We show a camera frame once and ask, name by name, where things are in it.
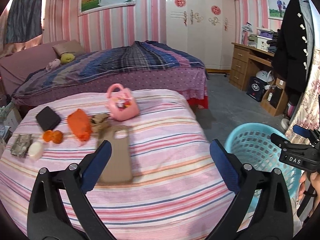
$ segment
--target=wardrobe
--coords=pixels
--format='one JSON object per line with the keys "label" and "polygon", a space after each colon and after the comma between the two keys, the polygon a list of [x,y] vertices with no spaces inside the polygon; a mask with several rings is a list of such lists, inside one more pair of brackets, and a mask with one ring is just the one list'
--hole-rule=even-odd
{"label": "wardrobe", "polygon": [[235,0],[166,0],[167,45],[207,69],[231,68],[235,25]]}

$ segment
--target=black coat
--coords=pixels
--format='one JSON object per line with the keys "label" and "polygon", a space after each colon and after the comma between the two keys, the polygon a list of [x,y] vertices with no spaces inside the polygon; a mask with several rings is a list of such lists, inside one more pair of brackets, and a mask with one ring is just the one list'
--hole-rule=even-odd
{"label": "black coat", "polygon": [[298,92],[304,92],[307,85],[306,38],[307,31],[299,0],[290,0],[279,32],[277,51],[272,60],[272,66],[286,80],[286,86]]}

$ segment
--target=wooden desk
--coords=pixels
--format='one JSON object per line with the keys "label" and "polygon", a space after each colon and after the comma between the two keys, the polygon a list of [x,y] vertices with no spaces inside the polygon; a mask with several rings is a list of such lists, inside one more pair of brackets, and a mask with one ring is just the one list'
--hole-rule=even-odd
{"label": "wooden desk", "polygon": [[[274,54],[234,42],[232,44],[235,48],[233,51],[229,82],[241,91],[246,91],[250,77],[255,76],[260,70],[270,71],[272,69],[271,61]],[[271,85],[276,85],[276,80],[274,80]],[[288,104],[288,97],[284,91],[285,85],[281,88],[283,91],[276,108],[271,106],[267,100],[271,88],[266,91],[260,103],[272,116],[282,114]]]}

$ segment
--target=pink striped wall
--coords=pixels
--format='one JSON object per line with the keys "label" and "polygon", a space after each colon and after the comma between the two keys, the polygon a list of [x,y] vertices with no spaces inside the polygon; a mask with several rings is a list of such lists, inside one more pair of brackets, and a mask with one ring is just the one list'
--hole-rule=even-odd
{"label": "pink striped wall", "polygon": [[165,0],[137,0],[135,6],[78,17],[78,0],[47,0],[44,42],[78,40],[86,51],[128,46],[133,41],[165,42]]}
{"label": "pink striped wall", "polygon": [[268,19],[267,0],[236,0],[236,42],[241,41],[241,27],[247,22],[253,29],[264,27],[276,31],[282,21]]}

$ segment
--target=brown phone case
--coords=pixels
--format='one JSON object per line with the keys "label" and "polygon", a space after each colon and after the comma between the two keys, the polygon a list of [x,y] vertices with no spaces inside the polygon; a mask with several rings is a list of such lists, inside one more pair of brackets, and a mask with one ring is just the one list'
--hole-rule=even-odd
{"label": "brown phone case", "polygon": [[[127,136],[115,138],[115,133],[125,130]],[[99,183],[115,185],[131,182],[133,179],[131,168],[131,156],[129,152],[129,132],[125,125],[111,126],[106,130],[100,131],[98,135],[97,147],[108,140],[112,146],[112,154],[106,167],[100,175]]]}

